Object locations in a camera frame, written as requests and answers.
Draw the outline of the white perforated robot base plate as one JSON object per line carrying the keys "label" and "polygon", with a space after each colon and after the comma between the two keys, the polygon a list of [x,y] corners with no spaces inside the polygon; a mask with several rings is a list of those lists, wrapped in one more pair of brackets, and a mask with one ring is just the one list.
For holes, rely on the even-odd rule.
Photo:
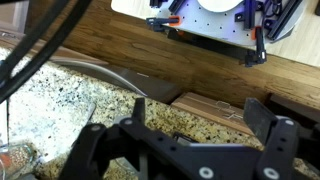
{"label": "white perforated robot base plate", "polygon": [[267,61],[266,45],[291,35],[303,0],[111,0],[119,13],[144,20],[155,32],[240,60]]}

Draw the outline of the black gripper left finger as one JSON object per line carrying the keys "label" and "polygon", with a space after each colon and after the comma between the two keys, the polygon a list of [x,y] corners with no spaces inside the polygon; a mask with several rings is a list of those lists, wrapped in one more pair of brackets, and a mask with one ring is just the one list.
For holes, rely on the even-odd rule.
{"label": "black gripper left finger", "polygon": [[146,180],[145,155],[141,150],[141,127],[145,120],[145,99],[135,100],[133,113],[107,128],[101,123],[86,125],[79,134],[59,175],[59,180],[102,180],[110,161],[124,157]]}

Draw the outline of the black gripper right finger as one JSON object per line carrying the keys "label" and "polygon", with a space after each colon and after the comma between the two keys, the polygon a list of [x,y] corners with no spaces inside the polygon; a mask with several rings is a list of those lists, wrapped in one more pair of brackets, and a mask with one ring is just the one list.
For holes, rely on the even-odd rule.
{"label": "black gripper right finger", "polygon": [[264,145],[256,165],[257,178],[291,180],[298,149],[298,125],[288,118],[278,118],[255,98],[246,99],[243,119]]}

